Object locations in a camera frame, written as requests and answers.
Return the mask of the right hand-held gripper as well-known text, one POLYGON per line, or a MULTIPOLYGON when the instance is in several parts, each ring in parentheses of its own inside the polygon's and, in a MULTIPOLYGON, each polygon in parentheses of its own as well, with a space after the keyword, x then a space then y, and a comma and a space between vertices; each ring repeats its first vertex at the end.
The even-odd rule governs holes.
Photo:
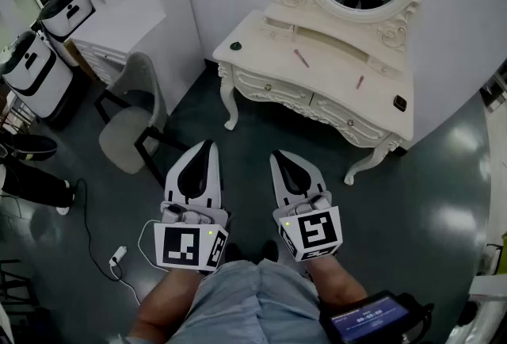
POLYGON ((340 212, 320 169, 294 153, 275 150, 269 158, 278 208, 278 233, 296 262, 334 254, 343 243, 340 212))

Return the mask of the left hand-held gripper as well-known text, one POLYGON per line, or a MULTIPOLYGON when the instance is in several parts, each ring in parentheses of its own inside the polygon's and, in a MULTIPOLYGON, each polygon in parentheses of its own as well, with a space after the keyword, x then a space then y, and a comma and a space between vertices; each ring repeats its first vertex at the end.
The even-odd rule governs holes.
POLYGON ((165 199, 162 219, 154 225, 157 265, 215 271, 227 244, 230 215, 220 208, 219 152, 213 141, 191 147, 170 168, 165 199))

